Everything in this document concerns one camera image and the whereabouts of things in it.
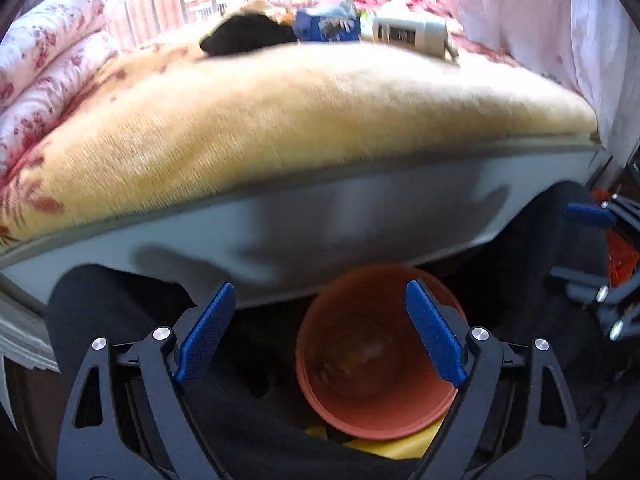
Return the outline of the white plastic bottle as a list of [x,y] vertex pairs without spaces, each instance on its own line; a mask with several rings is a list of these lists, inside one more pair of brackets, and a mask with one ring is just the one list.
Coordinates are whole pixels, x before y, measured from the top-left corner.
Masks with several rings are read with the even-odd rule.
[[376,42],[410,49],[433,58],[459,57],[450,40],[447,21],[431,13],[409,13],[398,16],[375,16],[372,37]]

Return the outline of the black sock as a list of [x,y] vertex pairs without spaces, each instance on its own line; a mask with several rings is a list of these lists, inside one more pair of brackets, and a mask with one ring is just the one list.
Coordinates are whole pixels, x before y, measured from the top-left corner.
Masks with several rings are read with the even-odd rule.
[[230,56],[254,52],[280,44],[296,44],[294,29],[259,13],[234,14],[200,41],[208,56]]

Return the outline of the orange plastic trash bucket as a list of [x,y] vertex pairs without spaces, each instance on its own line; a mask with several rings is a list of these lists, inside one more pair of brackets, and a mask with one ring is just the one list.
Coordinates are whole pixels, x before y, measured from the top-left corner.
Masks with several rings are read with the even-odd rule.
[[413,280],[457,308],[433,275],[399,263],[360,266],[326,286],[297,334],[299,387],[314,411],[351,437],[410,436],[442,419],[456,389],[440,379],[405,307]]

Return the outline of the red plastic bag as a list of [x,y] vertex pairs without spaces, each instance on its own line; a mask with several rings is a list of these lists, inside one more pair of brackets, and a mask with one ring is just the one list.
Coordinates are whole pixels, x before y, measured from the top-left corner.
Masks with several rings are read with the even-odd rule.
[[[612,195],[605,190],[595,190],[592,196],[600,205],[612,200],[633,216],[639,217],[639,204],[630,198]],[[614,228],[606,231],[606,244],[610,267],[608,274],[611,284],[618,287],[627,283],[639,270],[639,234],[627,223],[617,223]]]

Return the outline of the yellow bag under bucket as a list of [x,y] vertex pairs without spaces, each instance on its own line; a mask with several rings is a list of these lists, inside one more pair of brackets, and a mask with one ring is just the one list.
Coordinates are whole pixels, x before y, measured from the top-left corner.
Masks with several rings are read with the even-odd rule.
[[440,418],[431,426],[408,437],[384,441],[347,439],[343,446],[391,460],[417,460],[428,450],[443,422],[444,419]]

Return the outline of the white sheer right curtain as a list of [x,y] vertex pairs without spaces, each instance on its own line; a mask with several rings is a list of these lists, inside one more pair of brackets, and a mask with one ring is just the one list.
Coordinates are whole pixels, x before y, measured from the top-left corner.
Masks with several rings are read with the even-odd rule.
[[579,92],[621,164],[639,147],[639,32],[620,0],[445,0],[466,38]]

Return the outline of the yellow floral plush blanket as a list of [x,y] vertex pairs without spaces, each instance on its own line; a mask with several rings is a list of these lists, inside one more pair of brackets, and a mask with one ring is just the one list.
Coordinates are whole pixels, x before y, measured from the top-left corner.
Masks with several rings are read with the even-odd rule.
[[1,248],[299,172],[596,131],[579,94],[474,53],[334,42],[206,58],[174,32],[94,70],[52,124],[23,120]]

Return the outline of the blue cardboard box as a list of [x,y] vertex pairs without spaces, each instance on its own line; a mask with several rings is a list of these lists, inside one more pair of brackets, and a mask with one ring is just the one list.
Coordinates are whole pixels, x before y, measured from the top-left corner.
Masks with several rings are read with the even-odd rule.
[[303,42],[359,41],[360,17],[352,0],[322,2],[296,12],[293,30]]

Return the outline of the folded pink floral quilt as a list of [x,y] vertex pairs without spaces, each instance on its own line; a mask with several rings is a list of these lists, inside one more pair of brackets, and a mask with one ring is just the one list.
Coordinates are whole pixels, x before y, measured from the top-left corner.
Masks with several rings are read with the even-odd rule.
[[1,174],[55,128],[117,53],[104,0],[44,0],[1,41]]

